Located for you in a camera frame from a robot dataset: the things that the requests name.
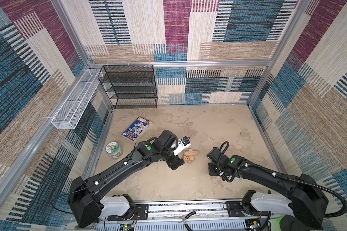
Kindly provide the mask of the plain wood block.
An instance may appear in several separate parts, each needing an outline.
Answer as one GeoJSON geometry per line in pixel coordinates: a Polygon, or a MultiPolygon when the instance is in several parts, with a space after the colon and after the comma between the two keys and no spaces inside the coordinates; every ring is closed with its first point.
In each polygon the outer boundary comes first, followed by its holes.
{"type": "Polygon", "coordinates": [[[196,150],[193,150],[193,149],[189,149],[188,151],[185,151],[184,152],[184,155],[186,158],[188,159],[194,159],[195,156],[198,155],[198,152],[196,150]]]}

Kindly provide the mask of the cow picture wood block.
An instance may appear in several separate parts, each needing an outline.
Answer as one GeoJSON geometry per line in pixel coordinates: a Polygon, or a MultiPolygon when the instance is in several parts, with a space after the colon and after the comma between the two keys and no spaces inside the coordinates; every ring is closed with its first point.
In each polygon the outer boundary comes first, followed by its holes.
{"type": "Polygon", "coordinates": [[[188,160],[195,160],[195,156],[184,156],[184,160],[188,162],[188,160]]]}

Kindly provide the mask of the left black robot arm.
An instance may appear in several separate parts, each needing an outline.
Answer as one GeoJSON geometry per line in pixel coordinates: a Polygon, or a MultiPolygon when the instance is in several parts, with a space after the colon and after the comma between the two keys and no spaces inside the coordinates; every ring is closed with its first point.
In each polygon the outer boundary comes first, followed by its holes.
{"type": "Polygon", "coordinates": [[[127,157],[103,172],[85,180],[81,177],[73,180],[68,205],[79,228],[97,222],[100,217],[132,219],[136,213],[136,205],[132,198],[128,194],[122,194],[107,199],[107,193],[152,163],[165,161],[169,168],[176,170],[185,163],[179,157],[179,153],[189,145],[189,137],[179,139],[171,131],[164,130],[159,137],[152,137],[136,144],[127,157]]]}

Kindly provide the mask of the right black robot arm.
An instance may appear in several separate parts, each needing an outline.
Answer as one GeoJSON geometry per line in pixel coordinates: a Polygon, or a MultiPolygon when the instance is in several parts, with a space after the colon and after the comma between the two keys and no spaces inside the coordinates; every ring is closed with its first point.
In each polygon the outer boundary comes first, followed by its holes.
{"type": "Polygon", "coordinates": [[[210,176],[228,183],[245,179],[276,191],[272,194],[248,190],[241,201],[225,203],[230,217],[259,216],[246,227],[247,231],[321,231],[324,218],[340,217],[347,212],[347,201],[341,194],[318,185],[309,175],[283,174],[241,156],[227,157],[227,146],[225,142],[207,154],[210,176]]]}

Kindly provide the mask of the black green gloved hand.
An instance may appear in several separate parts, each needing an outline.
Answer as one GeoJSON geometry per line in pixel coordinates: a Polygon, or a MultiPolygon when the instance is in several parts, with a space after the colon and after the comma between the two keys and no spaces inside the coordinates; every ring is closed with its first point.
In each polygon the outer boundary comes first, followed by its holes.
{"type": "Polygon", "coordinates": [[[270,219],[268,222],[269,230],[270,231],[291,231],[293,223],[295,221],[296,221],[296,218],[289,215],[270,219]]]}

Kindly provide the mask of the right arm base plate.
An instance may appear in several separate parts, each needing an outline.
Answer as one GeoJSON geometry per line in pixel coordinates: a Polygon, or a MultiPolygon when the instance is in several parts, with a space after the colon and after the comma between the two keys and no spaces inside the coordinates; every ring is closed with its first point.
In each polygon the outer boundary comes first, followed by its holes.
{"type": "Polygon", "coordinates": [[[251,211],[251,212],[246,212],[243,210],[241,206],[241,201],[236,200],[236,201],[226,201],[223,204],[223,209],[228,212],[229,217],[263,217],[267,216],[269,213],[267,211],[251,211]]]}

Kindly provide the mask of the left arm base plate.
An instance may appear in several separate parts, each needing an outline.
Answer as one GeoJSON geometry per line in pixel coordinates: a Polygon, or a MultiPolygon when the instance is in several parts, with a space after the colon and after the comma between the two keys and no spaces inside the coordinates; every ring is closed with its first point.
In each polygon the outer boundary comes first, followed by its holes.
{"type": "Polygon", "coordinates": [[[136,204],[133,217],[131,220],[147,220],[149,212],[149,204],[136,204]]]}

